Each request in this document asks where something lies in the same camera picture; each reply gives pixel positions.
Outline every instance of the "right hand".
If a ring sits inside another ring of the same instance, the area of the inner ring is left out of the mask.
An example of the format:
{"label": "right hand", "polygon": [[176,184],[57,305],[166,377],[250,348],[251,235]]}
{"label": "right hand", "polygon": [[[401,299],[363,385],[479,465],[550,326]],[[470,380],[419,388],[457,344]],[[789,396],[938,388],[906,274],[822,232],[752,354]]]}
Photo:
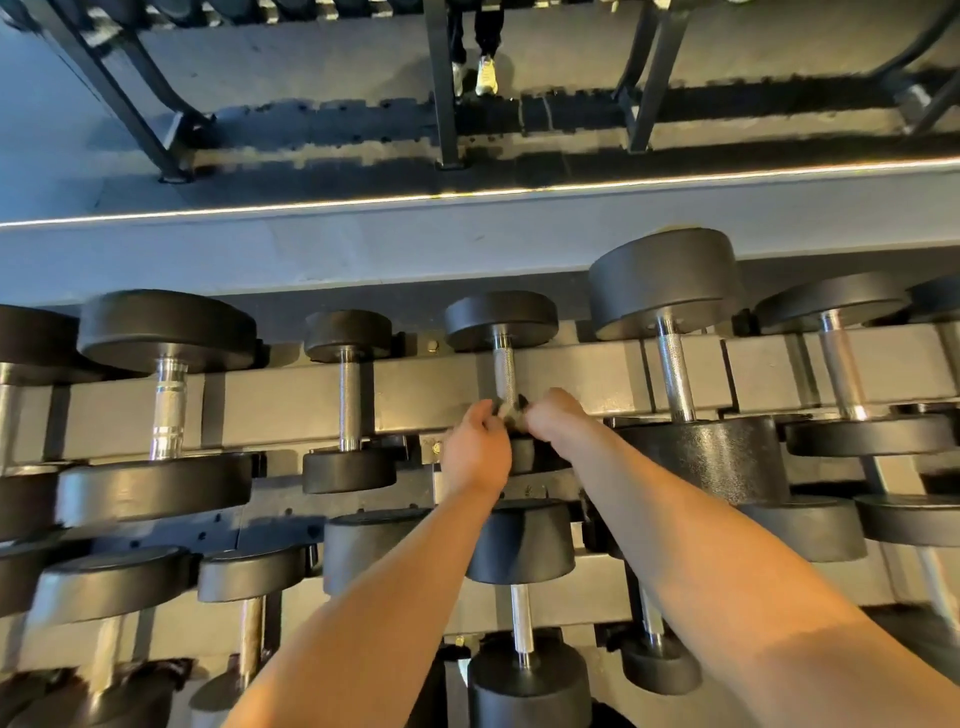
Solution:
{"label": "right hand", "polygon": [[561,456],[566,450],[568,436],[576,437],[583,425],[595,423],[573,395],[558,387],[548,390],[540,400],[529,405],[524,418],[530,434],[550,443]]}

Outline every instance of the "sneaker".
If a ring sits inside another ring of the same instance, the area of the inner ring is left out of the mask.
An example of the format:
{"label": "sneaker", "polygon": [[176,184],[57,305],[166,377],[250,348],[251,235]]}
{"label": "sneaker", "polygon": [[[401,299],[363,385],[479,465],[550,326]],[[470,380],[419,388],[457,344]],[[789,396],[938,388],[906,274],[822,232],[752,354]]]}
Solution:
{"label": "sneaker", "polygon": [[464,77],[467,67],[463,63],[453,64],[453,95],[458,99],[464,95]]}
{"label": "sneaker", "polygon": [[477,68],[477,96],[487,94],[495,96],[496,91],[496,69],[493,67],[493,58],[481,56],[480,66]]}

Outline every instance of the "black pants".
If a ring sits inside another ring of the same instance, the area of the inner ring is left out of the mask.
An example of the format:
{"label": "black pants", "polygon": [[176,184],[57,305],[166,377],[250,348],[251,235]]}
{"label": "black pants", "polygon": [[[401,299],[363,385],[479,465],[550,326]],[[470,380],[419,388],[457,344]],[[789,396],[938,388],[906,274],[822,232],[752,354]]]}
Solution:
{"label": "black pants", "polygon": [[[503,30],[503,11],[478,12],[473,21],[477,45],[481,56],[492,56],[500,47],[500,31]],[[464,48],[464,14],[450,9],[446,17],[446,36],[450,39],[450,59],[454,63],[467,62]]]}

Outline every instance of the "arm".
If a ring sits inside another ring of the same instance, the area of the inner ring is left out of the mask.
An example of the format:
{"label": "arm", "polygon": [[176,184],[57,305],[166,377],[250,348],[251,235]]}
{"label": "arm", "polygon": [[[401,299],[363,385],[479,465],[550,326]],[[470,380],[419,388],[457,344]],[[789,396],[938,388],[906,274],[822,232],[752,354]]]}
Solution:
{"label": "arm", "polygon": [[225,728],[400,728],[510,463],[492,402],[477,402],[444,440],[450,495],[286,641]]}
{"label": "arm", "polygon": [[644,588],[764,726],[947,726],[960,689],[773,534],[656,465],[562,390],[526,413],[574,470]]}

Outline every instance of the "hand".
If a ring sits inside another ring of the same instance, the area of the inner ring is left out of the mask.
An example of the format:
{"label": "hand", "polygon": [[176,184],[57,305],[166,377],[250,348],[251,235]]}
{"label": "hand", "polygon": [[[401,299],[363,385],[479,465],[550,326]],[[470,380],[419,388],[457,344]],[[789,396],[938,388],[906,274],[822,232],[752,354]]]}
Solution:
{"label": "hand", "polygon": [[507,428],[493,414],[491,400],[472,405],[444,436],[440,465],[451,493],[469,488],[496,497],[507,484],[512,464]]}
{"label": "hand", "polygon": [[581,425],[596,425],[569,392],[557,387],[529,405],[524,416],[530,434],[550,443],[561,457],[566,457],[570,437],[583,431]]}

